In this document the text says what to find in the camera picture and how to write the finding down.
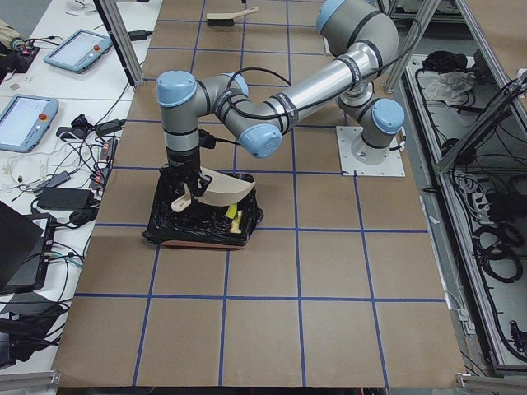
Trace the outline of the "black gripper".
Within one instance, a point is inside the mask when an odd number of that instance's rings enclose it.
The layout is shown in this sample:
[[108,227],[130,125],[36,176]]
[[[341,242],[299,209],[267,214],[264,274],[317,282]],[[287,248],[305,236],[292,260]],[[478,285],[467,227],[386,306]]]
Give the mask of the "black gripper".
[[195,197],[202,197],[212,182],[212,176],[201,172],[199,150],[167,150],[169,201],[185,195],[185,185]]

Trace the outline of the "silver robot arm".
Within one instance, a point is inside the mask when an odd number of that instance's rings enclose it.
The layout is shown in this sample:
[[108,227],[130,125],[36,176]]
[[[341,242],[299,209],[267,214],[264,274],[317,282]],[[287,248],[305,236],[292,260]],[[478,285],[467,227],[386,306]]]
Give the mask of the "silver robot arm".
[[238,73],[199,80],[189,72],[168,71],[157,78],[173,198],[225,206],[251,189],[245,181],[201,166],[198,121],[209,114],[216,115],[237,142],[260,159],[272,155],[301,120],[336,100],[362,129],[352,143],[354,157],[368,165],[385,160],[403,126],[404,111],[396,101],[378,97],[373,82],[397,58],[399,34],[394,22],[363,1],[327,1],[316,27],[328,41],[332,61],[261,104],[250,101]]

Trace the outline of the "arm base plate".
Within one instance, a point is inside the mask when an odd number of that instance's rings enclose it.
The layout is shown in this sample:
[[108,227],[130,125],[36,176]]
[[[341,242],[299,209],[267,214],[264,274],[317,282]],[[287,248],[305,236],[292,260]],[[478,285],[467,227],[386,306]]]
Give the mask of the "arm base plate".
[[362,139],[362,127],[337,126],[338,154],[343,176],[403,178],[399,142],[393,137],[385,148],[372,148]]

